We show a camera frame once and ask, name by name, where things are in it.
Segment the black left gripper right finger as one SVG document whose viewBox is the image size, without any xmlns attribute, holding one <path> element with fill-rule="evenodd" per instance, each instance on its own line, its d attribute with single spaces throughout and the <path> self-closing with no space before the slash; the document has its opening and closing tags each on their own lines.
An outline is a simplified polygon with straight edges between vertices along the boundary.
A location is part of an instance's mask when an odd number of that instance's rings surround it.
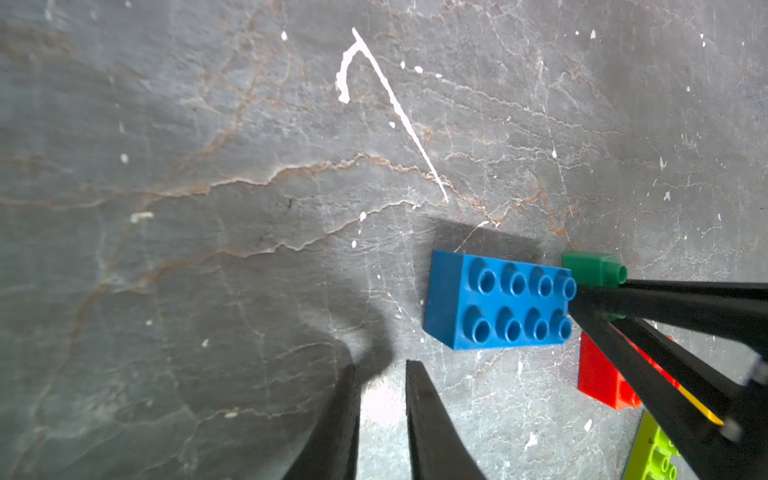
<svg viewBox="0 0 768 480">
<path fill-rule="evenodd" d="M 413 479 L 485 479 L 420 361 L 406 362 L 406 410 Z"/>
</svg>

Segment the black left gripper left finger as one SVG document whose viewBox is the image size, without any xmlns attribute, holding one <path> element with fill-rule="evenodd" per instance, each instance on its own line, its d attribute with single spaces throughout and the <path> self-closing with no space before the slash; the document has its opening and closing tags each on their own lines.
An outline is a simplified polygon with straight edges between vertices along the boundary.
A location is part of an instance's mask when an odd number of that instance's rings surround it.
<svg viewBox="0 0 768 480">
<path fill-rule="evenodd" d="M 340 375 L 315 428 L 284 479 L 355 479 L 360 407 L 358 370 L 350 364 Z"/>
</svg>

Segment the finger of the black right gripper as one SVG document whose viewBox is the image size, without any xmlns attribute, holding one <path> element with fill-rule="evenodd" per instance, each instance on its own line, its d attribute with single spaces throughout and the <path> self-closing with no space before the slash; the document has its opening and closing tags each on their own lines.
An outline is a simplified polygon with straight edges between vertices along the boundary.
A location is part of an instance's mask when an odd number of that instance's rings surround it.
<svg viewBox="0 0 768 480">
<path fill-rule="evenodd" d="M 617 367 L 701 479 L 767 477 L 767 364 L 760 358 L 739 385 L 643 320 L 615 324 L 593 306 L 571 315 Z M 682 385 L 722 421 L 710 422 L 679 391 Z"/>
<path fill-rule="evenodd" d="M 579 303 L 767 349 L 765 283 L 630 279 L 617 287 L 582 285 L 572 301 Z"/>
</svg>

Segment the yellow lego piece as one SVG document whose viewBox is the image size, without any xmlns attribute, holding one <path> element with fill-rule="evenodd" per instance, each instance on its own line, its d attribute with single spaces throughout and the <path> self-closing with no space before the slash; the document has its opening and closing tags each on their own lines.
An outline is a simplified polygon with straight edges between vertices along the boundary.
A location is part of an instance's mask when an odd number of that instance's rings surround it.
<svg viewBox="0 0 768 480">
<path fill-rule="evenodd" d="M 678 387 L 678 391 L 694 406 L 696 407 L 710 422 L 716 425 L 722 425 L 723 421 L 716 416 L 711 410 L 709 410 L 702 402 L 700 402 L 694 395 L 692 395 L 682 385 Z"/>
</svg>

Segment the lime green lego plate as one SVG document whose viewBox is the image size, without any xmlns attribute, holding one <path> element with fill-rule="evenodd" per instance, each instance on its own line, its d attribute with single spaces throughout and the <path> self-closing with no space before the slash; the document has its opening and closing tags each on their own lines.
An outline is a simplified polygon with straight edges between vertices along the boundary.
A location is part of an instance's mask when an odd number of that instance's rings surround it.
<svg viewBox="0 0 768 480">
<path fill-rule="evenodd" d="M 622 479 L 676 480 L 677 468 L 671 459 L 679 455 L 669 437 L 645 410 Z"/>
</svg>

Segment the green lego brick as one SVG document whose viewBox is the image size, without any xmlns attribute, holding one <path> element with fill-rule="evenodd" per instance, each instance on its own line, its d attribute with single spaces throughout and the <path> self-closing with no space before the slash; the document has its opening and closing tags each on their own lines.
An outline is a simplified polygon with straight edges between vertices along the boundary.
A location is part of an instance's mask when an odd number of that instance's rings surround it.
<svg viewBox="0 0 768 480">
<path fill-rule="evenodd" d="M 619 287 L 628 279 L 627 267 L 615 254 L 567 252 L 562 266 L 569 269 L 579 286 Z"/>
</svg>

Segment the blue lego brick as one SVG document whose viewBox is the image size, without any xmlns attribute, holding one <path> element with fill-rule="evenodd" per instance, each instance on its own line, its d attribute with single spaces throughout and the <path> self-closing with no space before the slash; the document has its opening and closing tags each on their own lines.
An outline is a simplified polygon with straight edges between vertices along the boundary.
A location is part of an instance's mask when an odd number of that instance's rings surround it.
<svg viewBox="0 0 768 480">
<path fill-rule="evenodd" d="M 569 269 L 435 250 L 423 329 L 454 351 L 562 345 L 576 293 Z"/>
</svg>

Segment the red lego brick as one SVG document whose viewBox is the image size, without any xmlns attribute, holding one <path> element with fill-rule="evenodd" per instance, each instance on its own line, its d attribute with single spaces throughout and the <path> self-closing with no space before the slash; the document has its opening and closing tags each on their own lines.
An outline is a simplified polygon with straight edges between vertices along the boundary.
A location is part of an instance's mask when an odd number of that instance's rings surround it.
<svg viewBox="0 0 768 480">
<path fill-rule="evenodd" d="M 642 406 L 631 385 L 586 332 L 581 333 L 577 388 L 614 410 Z"/>
</svg>

